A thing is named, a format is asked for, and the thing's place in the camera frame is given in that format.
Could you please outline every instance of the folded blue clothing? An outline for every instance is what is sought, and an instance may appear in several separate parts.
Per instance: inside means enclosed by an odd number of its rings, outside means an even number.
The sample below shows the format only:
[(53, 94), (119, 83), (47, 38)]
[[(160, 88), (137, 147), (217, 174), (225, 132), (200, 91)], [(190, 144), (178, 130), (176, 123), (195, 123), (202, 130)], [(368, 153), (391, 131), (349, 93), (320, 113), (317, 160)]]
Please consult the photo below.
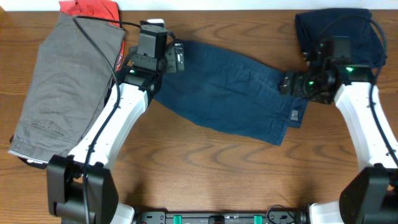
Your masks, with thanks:
[(302, 52), (312, 50), (314, 42), (334, 35), (348, 36), (351, 39), (351, 54), (355, 63), (372, 68), (386, 64), (383, 48), (370, 23), (359, 18), (349, 18), (331, 26), (321, 37), (321, 31), (335, 19), (358, 15), (372, 18), (367, 9), (322, 9), (297, 14), (295, 25)]
[(193, 123), (280, 145), (299, 128), (307, 100), (279, 94), (284, 73), (229, 50), (189, 40), (185, 71), (165, 74), (155, 99)]

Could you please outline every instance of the red fabric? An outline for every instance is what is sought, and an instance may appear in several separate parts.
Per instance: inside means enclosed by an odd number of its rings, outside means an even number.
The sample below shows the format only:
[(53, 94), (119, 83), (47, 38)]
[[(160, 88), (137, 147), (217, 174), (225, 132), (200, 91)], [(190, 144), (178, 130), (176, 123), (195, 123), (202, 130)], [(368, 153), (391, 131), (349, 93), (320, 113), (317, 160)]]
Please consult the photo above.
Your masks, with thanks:
[[(74, 0), (74, 1), (60, 1), (60, 11), (70, 16), (92, 16), (103, 19), (119, 20), (118, 4), (109, 0)], [(111, 24), (120, 27), (117, 22)], [(120, 49), (118, 62), (116, 68), (119, 70), (124, 53), (124, 41)]]

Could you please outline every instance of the white background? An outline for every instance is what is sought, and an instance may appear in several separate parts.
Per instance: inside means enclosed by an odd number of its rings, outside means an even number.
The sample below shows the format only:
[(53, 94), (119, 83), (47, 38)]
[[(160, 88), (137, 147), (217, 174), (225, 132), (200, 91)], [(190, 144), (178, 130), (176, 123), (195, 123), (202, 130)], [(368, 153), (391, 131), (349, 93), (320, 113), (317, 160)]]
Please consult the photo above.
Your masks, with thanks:
[[(120, 10), (398, 9), (398, 0), (115, 0)], [(0, 0), (6, 11), (59, 11), (57, 0)]]

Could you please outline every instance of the wooden table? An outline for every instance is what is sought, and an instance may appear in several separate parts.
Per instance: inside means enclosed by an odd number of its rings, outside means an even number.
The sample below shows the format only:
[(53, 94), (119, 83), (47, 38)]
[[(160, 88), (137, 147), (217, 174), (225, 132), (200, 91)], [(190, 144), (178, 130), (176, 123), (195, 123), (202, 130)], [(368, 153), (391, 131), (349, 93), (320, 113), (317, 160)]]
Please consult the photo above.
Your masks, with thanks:
[[(240, 52), (281, 70), (303, 70), (295, 35), (300, 11), (123, 12), (124, 21), (164, 18), (181, 39)], [(386, 116), (398, 133), (398, 12), (374, 11), (389, 43), (379, 79)], [(45, 171), (7, 153), (34, 70), (39, 44), (57, 12), (6, 13), (0, 28), (0, 223), (59, 223), (47, 208)], [(127, 27), (126, 48), (138, 30)], [(340, 112), (310, 103), (300, 129), (281, 147), (199, 127), (154, 101), (119, 154), (119, 199), (169, 211), (264, 211), (335, 200), (355, 177), (355, 151)]]

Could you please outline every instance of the clothing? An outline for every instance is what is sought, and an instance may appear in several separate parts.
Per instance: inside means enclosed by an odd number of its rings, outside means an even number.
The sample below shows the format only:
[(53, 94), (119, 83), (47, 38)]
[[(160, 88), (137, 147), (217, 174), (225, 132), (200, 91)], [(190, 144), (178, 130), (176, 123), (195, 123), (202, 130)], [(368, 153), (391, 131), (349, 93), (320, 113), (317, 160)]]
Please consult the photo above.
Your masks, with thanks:
[[(74, 0), (74, 1), (60, 1), (60, 12), (68, 14), (69, 16), (92, 16), (103, 19), (111, 19), (118, 21), (119, 10), (118, 4), (114, 1), (108, 0)], [(111, 22), (112, 25), (120, 27), (120, 23)], [(116, 68), (119, 70), (124, 53), (124, 41), (120, 48), (120, 54), (117, 61)]]
[(334, 35), (348, 36), (351, 40), (351, 54), (354, 63), (369, 65), (372, 68), (386, 64), (383, 49), (369, 22), (358, 18), (349, 18), (337, 22), (322, 37), (320, 32), (339, 17), (359, 15), (368, 19), (372, 14), (367, 9), (322, 9), (297, 14), (295, 24), (297, 38), (302, 52), (313, 49), (314, 42), (320, 38)]
[(280, 145), (300, 127), (307, 100), (279, 94), (284, 73), (243, 55), (189, 40), (185, 71), (165, 74), (155, 99), (193, 123)]
[[(78, 22), (113, 64), (125, 35), (122, 28), (89, 19)], [(102, 112), (110, 84), (109, 67), (72, 17), (61, 13), (39, 47), (9, 152), (39, 162), (54, 154), (67, 156)]]

